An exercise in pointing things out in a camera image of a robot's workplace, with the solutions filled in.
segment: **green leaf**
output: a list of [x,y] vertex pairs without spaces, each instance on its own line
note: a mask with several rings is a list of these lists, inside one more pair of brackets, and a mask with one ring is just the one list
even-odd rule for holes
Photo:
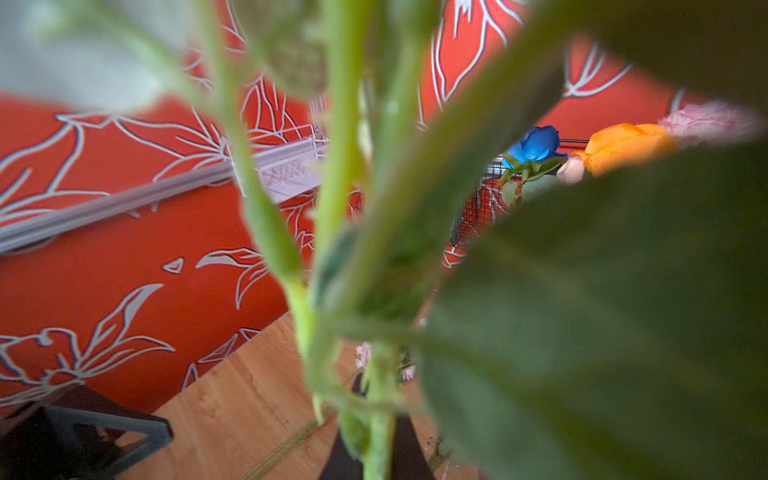
[[326,90],[317,0],[233,0],[248,51],[281,90],[311,98]]
[[[606,46],[661,77],[768,113],[768,3],[603,0],[589,25]],[[625,9],[608,21],[600,10]]]
[[547,160],[541,161],[541,162],[531,162],[533,164],[538,163],[539,167],[536,170],[536,175],[531,175],[528,177],[528,180],[533,180],[535,178],[539,178],[541,175],[546,175],[547,173],[553,171],[555,168],[560,167],[560,165],[563,162],[562,157],[550,157]]
[[502,199],[507,208],[512,208],[515,205],[515,199],[518,197],[516,192],[518,191],[519,186],[519,183],[510,180],[504,184],[504,187],[502,187]]
[[402,37],[428,39],[440,23],[442,0],[386,0],[389,21]]
[[104,11],[180,65],[193,30],[184,0],[0,2],[0,90],[110,113],[152,105],[166,93],[164,79],[122,42],[123,32],[95,24]]
[[354,459],[361,459],[371,440],[371,428],[354,412],[339,412],[339,430],[346,451]]
[[560,188],[472,244],[419,353],[446,435],[500,479],[766,478],[767,151]]
[[560,186],[560,180],[555,175],[540,175],[523,183],[521,196],[526,204],[534,198]]
[[[321,300],[328,318],[355,316],[382,284],[396,296],[435,277],[450,227],[488,160],[560,100],[562,48],[581,11],[543,12],[429,131],[403,145],[375,192],[349,261]],[[410,280],[405,273],[411,272],[421,274]]]
[[518,169],[518,168],[520,168],[522,166],[522,164],[518,161],[518,159],[513,157],[513,156],[511,156],[510,154],[505,152],[502,156],[504,157],[504,159],[507,162],[509,162],[509,164],[512,166],[512,168]]
[[502,174],[502,176],[501,176],[501,177],[498,179],[498,182],[499,182],[500,184],[506,184],[506,183],[507,183],[507,182],[509,182],[509,181],[512,179],[512,177],[514,177],[516,174],[517,174],[517,172],[515,172],[515,169],[514,169],[514,168],[508,168],[507,170],[504,170],[504,173],[503,173],[503,174]]
[[[313,285],[318,305],[322,306],[331,282],[336,280],[339,271],[349,259],[358,236],[359,228],[349,226],[339,235],[329,255],[319,265]],[[438,267],[436,264],[432,269],[419,269],[412,266],[407,258],[391,259],[386,271],[376,280],[376,287],[368,292],[358,311],[345,320],[365,317],[387,321],[412,321],[425,298],[434,289]]]

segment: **pink flower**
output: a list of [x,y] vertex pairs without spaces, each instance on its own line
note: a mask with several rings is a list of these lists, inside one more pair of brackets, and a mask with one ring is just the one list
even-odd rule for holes
[[402,371],[403,382],[410,382],[415,377],[416,377],[416,365],[411,365],[410,367],[403,369]]
[[357,368],[361,369],[362,367],[368,365],[368,362],[371,361],[371,344],[368,342],[364,342],[362,345],[358,345],[355,347],[355,365]]
[[579,157],[568,157],[568,160],[558,170],[558,180],[563,185],[573,185],[584,176],[584,160]]
[[659,126],[682,144],[734,144],[756,140],[765,132],[765,121],[748,108],[708,101],[686,105],[659,120]]

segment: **floor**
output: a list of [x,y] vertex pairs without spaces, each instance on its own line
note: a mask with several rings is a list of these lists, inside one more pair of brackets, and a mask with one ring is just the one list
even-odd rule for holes
[[[336,371],[342,379],[354,377],[352,346],[345,346]],[[419,401],[416,382],[403,388],[413,402]],[[310,428],[314,415],[288,314],[155,415],[170,420],[174,440],[120,480],[311,480],[322,470],[337,432],[335,419]],[[423,417],[413,423],[430,458],[437,443],[435,428]],[[435,470],[435,478],[476,480],[478,474],[449,458]]]

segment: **floral pattern wallpaper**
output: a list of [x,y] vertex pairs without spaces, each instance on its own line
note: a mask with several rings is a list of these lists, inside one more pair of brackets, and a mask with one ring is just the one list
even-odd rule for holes
[[[524,28],[523,0],[449,0],[430,45],[418,123],[460,94]],[[220,2],[237,52],[244,39]],[[564,101],[541,124],[587,140],[611,124],[655,122],[687,101],[639,68],[581,39],[563,59]],[[187,72],[210,80],[200,53]],[[312,133],[316,104],[293,101],[269,79],[243,86],[241,114],[258,147]],[[132,115],[72,112],[0,99],[0,228],[98,197],[227,161],[227,139],[193,108],[166,99]],[[568,147],[581,145],[564,144]],[[493,184],[482,198],[500,209]],[[306,260],[316,190],[280,205]],[[0,255],[0,414],[73,382],[151,412],[286,312],[285,299],[240,222],[231,182],[202,187]],[[349,198],[349,217],[362,193]],[[448,248],[446,267],[460,263]]]

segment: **black wire rack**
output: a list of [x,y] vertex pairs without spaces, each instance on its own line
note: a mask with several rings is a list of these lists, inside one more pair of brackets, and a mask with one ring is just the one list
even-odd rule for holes
[[470,195],[454,223],[450,240],[453,247],[463,247],[470,243],[485,227],[492,225],[498,215],[506,212],[507,206],[504,205],[502,190],[498,185],[506,170],[500,159],[488,165],[478,188]]

